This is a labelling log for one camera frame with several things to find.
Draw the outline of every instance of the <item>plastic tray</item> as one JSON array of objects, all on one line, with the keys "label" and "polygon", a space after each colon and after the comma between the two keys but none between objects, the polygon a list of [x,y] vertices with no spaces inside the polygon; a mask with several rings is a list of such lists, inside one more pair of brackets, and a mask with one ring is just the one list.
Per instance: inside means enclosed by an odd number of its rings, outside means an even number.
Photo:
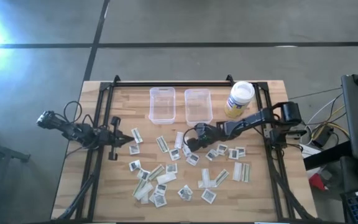
[{"label": "plastic tray", "polygon": [[153,124],[172,124],[175,122],[175,89],[172,87],[153,87],[150,89],[150,114]]},{"label": "plastic tray", "polygon": [[187,125],[209,124],[212,121],[211,93],[208,89],[189,89],[185,91]]}]

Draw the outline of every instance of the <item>wooden table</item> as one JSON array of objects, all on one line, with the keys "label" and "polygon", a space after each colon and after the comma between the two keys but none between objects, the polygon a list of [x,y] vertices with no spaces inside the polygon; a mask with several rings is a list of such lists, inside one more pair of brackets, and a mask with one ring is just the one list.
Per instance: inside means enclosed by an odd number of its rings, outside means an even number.
[{"label": "wooden table", "polygon": [[[274,105],[280,101],[287,101],[287,93],[283,81],[267,81],[270,89],[270,97]],[[83,115],[89,113],[92,117],[98,98],[100,82],[84,82],[80,103],[83,107]],[[167,187],[167,205],[155,208],[154,204],[141,205],[133,196],[138,179],[137,171],[130,172],[128,163],[140,160],[142,168],[153,170],[159,164],[173,163],[168,153],[164,154],[157,146],[156,138],[164,136],[170,147],[173,147],[177,131],[185,132],[189,126],[185,120],[185,96],[188,88],[175,87],[176,89],[176,118],[170,125],[154,125],[148,119],[150,95],[149,87],[115,87],[113,93],[110,118],[118,116],[122,119],[119,129],[128,135],[132,128],[138,128],[143,143],[140,144],[140,154],[130,156],[129,145],[117,149],[118,160],[109,161],[110,147],[104,150],[101,176],[99,179],[98,196],[94,211],[96,222],[254,222],[277,220],[272,189],[267,168],[266,153],[262,137],[253,129],[243,132],[238,138],[225,142],[229,147],[245,146],[246,157],[239,162],[250,164],[250,183],[236,182],[232,180],[234,160],[227,156],[219,156],[214,161],[205,158],[206,153],[216,148],[219,142],[206,149],[200,149],[196,153],[200,156],[197,166],[193,167],[185,161],[181,153],[181,159],[177,162],[177,179],[169,182]],[[223,107],[229,95],[229,87],[211,87],[211,99],[213,104],[213,121],[229,120]],[[254,99],[242,117],[257,112]],[[68,152],[78,148],[76,142],[71,142]],[[78,193],[83,175],[86,152],[78,151],[65,160],[60,184],[57,192],[52,217],[58,217],[69,206]],[[285,167],[287,170],[290,188],[300,203],[307,211],[316,217],[314,202],[306,177],[303,159],[299,149],[289,147],[285,149]],[[208,204],[201,199],[204,189],[199,189],[197,181],[201,180],[201,168],[208,168],[211,179],[214,179],[222,169],[226,169],[230,176],[218,187],[211,189],[217,193],[213,204]],[[177,192],[187,184],[194,192],[190,202],[183,201]],[[280,194],[283,210],[285,200]]]}]

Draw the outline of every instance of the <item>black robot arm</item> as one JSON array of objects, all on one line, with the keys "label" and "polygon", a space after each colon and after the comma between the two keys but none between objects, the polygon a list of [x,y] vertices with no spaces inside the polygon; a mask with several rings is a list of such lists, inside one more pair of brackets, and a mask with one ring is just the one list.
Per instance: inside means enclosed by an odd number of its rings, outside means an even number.
[{"label": "black robot arm", "polygon": [[[276,119],[273,111],[277,108],[280,108],[282,116],[281,118]],[[191,138],[187,140],[187,145],[190,150],[194,152],[199,148],[205,148],[216,141],[232,140],[238,137],[243,131],[263,124],[275,125],[275,128],[269,133],[270,143],[272,145],[278,143],[282,145],[283,143],[286,143],[285,136],[288,133],[294,134],[293,131],[290,131],[290,128],[297,126],[301,122],[302,118],[297,103],[277,103],[270,108],[264,108],[256,114],[248,116],[240,121],[221,121],[216,123],[216,127],[205,123],[198,123],[194,128],[191,128],[197,132],[198,139]]]},{"label": "black robot arm", "polygon": [[111,124],[114,126],[112,132],[104,126],[94,128],[86,123],[71,123],[58,118],[53,111],[44,111],[38,118],[37,124],[41,128],[57,129],[62,132],[64,138],[77,141],[85,148],[94,149],[98,146],[121,147],[134,140],[133,137],[126,136],[118,130],[120,121],[120,118],[112,117]]}]

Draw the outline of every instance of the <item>wire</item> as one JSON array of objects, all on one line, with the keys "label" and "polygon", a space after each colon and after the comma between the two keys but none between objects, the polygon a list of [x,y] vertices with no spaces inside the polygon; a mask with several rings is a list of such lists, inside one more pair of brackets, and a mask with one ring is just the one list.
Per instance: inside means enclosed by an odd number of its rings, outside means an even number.
[{"label": "wire", "polygon": [[312,118],[314,118],[321,110],[323,110],[325,107],[327,107],[329,104],[332,103],[331,112],[330,112],[330,114],[329,114],[328,119],[326,119],[325,121],[322,121],[322,122],[317,122],[317,123],[310,123],[310,121],[312,120],[312,119],[310,119],[309,122],[308,122],[308,125],[316,125],[316,124],[321,124],[321,123],[324,123],[324,122],[329,121],[329,120],[331,119],[331,116],[333,115],[333,108],[334,108],[335,101],[336,101],[340,96],[342,96],[342,94],[343,94],[343,93],[339,94],[339,96],[335,97],[335,98],[334,98],[333,100],[331,100],[328,104],[326,104],[325,106],[323,106],[323,107],[322,107],[317,113],[315,113],[315,114],[313,115],[313,117],[312,117]]},{"label": "wire", "polygon": [[339,136],[336,133],[333,133],[336,136],[336,143],[335,146],[337,146],[339,144]]},{"label": "wire", "polygon": [[343,113],[342,115],[340,115],[339,117],[337,117],[337,118],[333,119],[331,122],[334,122],[334,121],[338,120],[339,118],[342,118],[343,116],[345,116],[345,114],[346,114],[346,112],[345,112],[345,113]]},{"label": "wire", "polygon": [[189,128],[189,129],[187,129],[187,131],[185,131],[185,133],[183,134],[183,143],[184,143],[186,146],[188,146],[188,145],[187,145],[187,142],[186,142],[186,140],[185,140],[185,137],[186,137],[187,132],[189,132],[189,131],[191,131],[191,130],[196,130],[196,129],[201,129],[201,128],[196,128],[196,127],[194,127],[194,128]]},{"label": "wire", "polygon": [[[70,122],[70,121],[68,120],[68,118],[67,118],[66,110],[67,110],[68,105],[70,105],[70,104],[72,104],[72,103],[76,103],[77,106],[80,107],[80,114],[78,115],[77,119],[75,119],[75,117],[74,117],[74,120]],[[63,117],[64,117],[65,120],[66,120],[68,123],[70,123],[70,124],[73,124],[73,123],[75,123],[76,121],[78,121],[79,118],[81,117],[81,115],[82,115],[82,106],[81,106],[81,103],[79,103],[78,101],[73,100],[73,101],[68,102],[68,103],[65,105],[64,109],[63,109]]]},{"label": "wire", "polygon": [[86,114],[86,115],[84,116],[84,118],[82,119],[82,124],[84,124],[86,118],[89,118],[89,120],[91,120],[91,124],[92,124],[92,127],[93,127],[93,126],[94,126],[94,123],[93,123],[93,120],[92,120],[92,118],[91,118],[91,115],[89,115],[89,114]]},{"label": "wire", "polygon": [[73,154],[74,152],[76,152],[76,151],[78,151],[78,150],[80,150],[80,149],[84,149],[84,148],[85,148],[85,147],[81,146],[81,147],[79,147],[78,149],[75,149],[74,151],[71,151],[71,152],[67,153],[65,159],[66,159],[69,155]]},{"label": "wire", "polygon": [[315,95],[315,94],[326,93],[326,92],[328,92],[328,91],[333,91],[333,90],[340,90],[341,88],[342,88],[342,87],[333,88],[333,89],[324,90],[324,91],[319,91],[319,92],[316,92],[316,93],[310,93],[310,94],[306,94],[306,95],[302,95],[302,96],[296,96],[296,97],[289,98],[289,100],[293,100],[293,99],[297,99],[297,98],[301,98],[301,97],[305,97],[305,96],[313,96],[313,95]]},{"label": "wire", "polygon": [[[334,99],[332,99],[330,102],[328,102],[327,104],[325,104],[322,108],[320,108],[311,118],[310,120],[308,121],[307,124],[305,124],[305,130],[306,129],[309,129],[311,133],[313,133],[313,131],[311,130],[311,128],[309,127],[309,125],[316,125],[316,124],[321,124],[321,123],[324,123],[324,122],[327,122],[329,119],[331,119],[331,116],[333,115],[333,106],[335,104],[335,101],[342,95],[343,93],[339,94],[337,97],[335,97]],[[329,118],[326,120],[326,121],[323,121],[323,122],[320,122],[320,123],[310,123],[314,117],[317,116],[318,113],[320,113],[325,107],[327,107],[328,105],[330,105],[332,103],[332,106],[331,106],[331,112],[330,112],[330,116]],[[313,138],[310,138],[309,142],[306,144],[306,145],[309,145],[311,144]]]}]

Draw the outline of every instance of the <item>white canister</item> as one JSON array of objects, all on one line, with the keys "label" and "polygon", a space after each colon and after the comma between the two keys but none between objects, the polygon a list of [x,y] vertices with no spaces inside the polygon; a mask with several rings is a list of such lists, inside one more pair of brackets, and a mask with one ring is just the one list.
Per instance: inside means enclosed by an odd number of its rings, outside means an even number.
[{"label": "white canister", "polygon": [[230,96],[224,106],[224,112],[231,118],[240,116],[254,95],[255,90],[251,83],[245,81],[237,82],[231,88]]}]

